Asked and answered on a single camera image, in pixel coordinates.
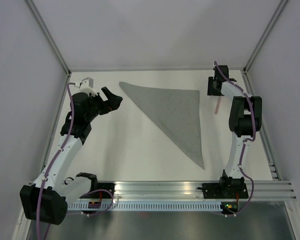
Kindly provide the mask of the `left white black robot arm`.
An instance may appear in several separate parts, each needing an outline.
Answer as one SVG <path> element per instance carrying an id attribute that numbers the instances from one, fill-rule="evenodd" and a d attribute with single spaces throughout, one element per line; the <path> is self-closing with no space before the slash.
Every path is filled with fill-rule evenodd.
<path id="1" fill-rule="evenodd" d="M 60 131 L 56 152 L 31 185 L 24 185 L 19 193 L 23 212 L 28 220 L 59 225 L 68 207 L 77 199 L 94 198 L 99 193 L 95 174 L 80 172 L 72 181 L 65 183 L 66 174 L 75 156 L 84 146 L 97 116 L 116 111 L 123 98 L 107 87 L 99 93 L 84 90 L 69 94 L 70 111 Z"/>

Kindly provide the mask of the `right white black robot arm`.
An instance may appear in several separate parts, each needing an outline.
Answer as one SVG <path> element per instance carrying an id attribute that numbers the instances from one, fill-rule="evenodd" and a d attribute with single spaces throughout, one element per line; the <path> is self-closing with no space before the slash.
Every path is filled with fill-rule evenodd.
<path id="1" fill-rule="evenodd" d="M 226 97 L 231 101 L 228 119 L 232 143 L 228 162 L 218 183 L 204 183 L 205 199 L 248 199 L 244 173 L 250 143 L 256 140 L 262 127 L 263 100 L 244 90 L 235 79 L 229 77 L 227 65 L 214 63 L 214 76 L 208 78 L 207 95 Z"/>

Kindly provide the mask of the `grey cloth napkin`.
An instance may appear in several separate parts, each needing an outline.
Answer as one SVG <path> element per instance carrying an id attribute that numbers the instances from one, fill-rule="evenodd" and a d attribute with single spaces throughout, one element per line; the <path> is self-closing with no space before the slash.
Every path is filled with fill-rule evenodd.
<path id="1" fill-rule="evenodd" d="M 130 100 L 197 166 L 204 169 L 200 92 L 120 82 Z"/>

